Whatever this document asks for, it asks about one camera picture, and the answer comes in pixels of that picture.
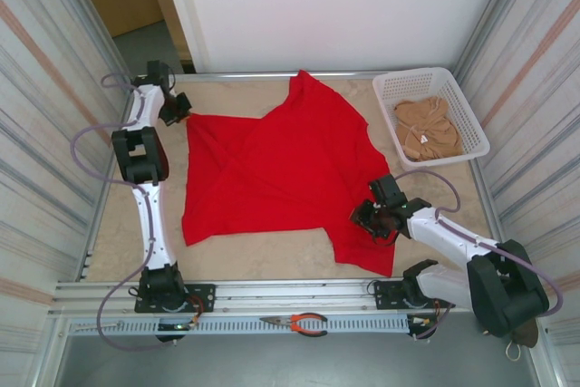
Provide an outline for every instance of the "plastic basket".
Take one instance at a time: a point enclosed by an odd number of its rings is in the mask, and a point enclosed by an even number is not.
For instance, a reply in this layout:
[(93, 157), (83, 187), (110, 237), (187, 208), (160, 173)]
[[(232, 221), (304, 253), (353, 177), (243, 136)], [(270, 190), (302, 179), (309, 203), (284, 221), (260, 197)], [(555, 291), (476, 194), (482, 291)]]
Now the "plastic basket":
[[(372, 80), (382, 114), (389, 126), (392, 140), (405, 169), (448, 165), (471, 160), (489, 153), (489, 141), (453, 75), (444, 68), (419, 68), (386, 73)], [(397, 139), (395, 106), (403, 100), (416, 102), (431, 96), (440, 96), (449, 104), (447, 117), (455, 124), (463, 144), (463, 154), (452, 158), (414, 162), (409, 160)]]

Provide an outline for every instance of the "marble-pattern surface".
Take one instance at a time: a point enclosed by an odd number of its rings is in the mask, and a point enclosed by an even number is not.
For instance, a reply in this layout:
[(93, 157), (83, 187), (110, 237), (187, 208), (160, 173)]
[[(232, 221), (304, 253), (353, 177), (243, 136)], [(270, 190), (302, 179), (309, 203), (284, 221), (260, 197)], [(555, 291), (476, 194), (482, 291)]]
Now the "marble-pattern surface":
[[(386, 157), (393, 174), (403, 172), (387, 130), (379, 103), (368, 80), (325, 81), (337, 90), (368, 121), (372, 144)], [(283, 82), (183, 82), (179, 92), (186, 92), (196, 113), (263, 117), (284, 101), (288, 81)], [(181, 233), (188, 169), (188, 144), (185, 125), (166, 128), (160, 122), (158, 132), (170, 165), (166, 181), (164, 208), (169, 237), (174, 244), (179, 269), (186, 280), (314, 279), (377, 276), (358, 266), (339, 265), (328, 236), (322, 229), (274, 233), (240, 234), (210, 237), (193, 247), (186, 247)], [(458, 223), (488, 235), (488, 227), (479, 202), (468, 163), (437, 167), (449, 178), (461, 195), (462, 210), (453, 217)], [(422, 174), (401, 179), (401, 188), (409, 198), (422, 197), (433, 205), (453, 206), (449, 188), (439, 180)], [(139, 219), (133, 196), (123, 186), (112, 186), (102, 218), (101, 229), (92, 255), (89, 281), (123, 279), (142, 261)], [(433, 258), (449, 265), (437, 251), (400, 236), (397, 241), (393, 274)]]

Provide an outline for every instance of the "pliers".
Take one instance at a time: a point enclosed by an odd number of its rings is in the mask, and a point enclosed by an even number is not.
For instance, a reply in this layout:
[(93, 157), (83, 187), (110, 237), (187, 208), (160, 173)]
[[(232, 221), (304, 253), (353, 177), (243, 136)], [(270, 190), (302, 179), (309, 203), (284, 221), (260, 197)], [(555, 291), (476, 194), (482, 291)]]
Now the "pliers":
[(273, 316), (273, 317), (261, 317), (260, 321), (268, 322), (270, 324), (279, 326), (289, 326), (292, 331), (296, 331), (301, 335), (306, 337), (323, 337), (328, 334), (327, 331), (310, 331), (302, 328), (298, 322), (303, 319), (314, 319), (316, 321), (328, 322), (326, 317), (318, 313), (302, 313), (293, 314), (291, 316)]

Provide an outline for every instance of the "folded brown garment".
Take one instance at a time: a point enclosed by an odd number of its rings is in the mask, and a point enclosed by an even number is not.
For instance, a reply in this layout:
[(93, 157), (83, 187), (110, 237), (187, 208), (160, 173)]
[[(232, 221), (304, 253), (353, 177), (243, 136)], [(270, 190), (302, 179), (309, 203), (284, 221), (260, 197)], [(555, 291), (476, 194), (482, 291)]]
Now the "folded brown garment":
[(397, 138), (408, 158), (422, 161), (463, 154), (461, 135), (445, 116), (448, 108), (441, 97), (397, 105)]

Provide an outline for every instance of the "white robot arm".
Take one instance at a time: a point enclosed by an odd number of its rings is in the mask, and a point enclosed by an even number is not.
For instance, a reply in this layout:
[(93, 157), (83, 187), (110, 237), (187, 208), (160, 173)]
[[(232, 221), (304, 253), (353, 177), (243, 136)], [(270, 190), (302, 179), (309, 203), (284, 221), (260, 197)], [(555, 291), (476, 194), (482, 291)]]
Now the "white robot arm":
[(373, 237), (386, 238), (397, 232), (397, 236), (413, 238), (458, 266), (450, 269), (426, 260), (409, 268), (403, 273), (407, 300), (421, 305), (440, 299), (471, 309), (496, 336), (508, 334), (547, 311), (544, 288), (518, 242), (498, 243), (481, 237), (439, 216), (427, 201), (407, 200), (391, 175), (369, 185), (375, 201), (365, 200), (354, 210), (354, 223)]
[[(130, 125), (111, 135), (122, 178), (134, 187), (143, 257), (147, 261), (141, 272), (135, 311), (195, 312), (189, 301), (188, 286), (184, 285), (178, 269), (174, 247), (167, 237), (163, 190), (164, 181), (169, 176), (169, 163), (154, 127), (158, 119), (169, 126), (187, 118), (191, 105), (184, 93), (175, 95), (172, 91), (169, 68), (165, 63), (148, 62), (147, 72), (132, 83), (137, 88), (130, 111)], [(154, 235), (152, 240), (150, 226)]]

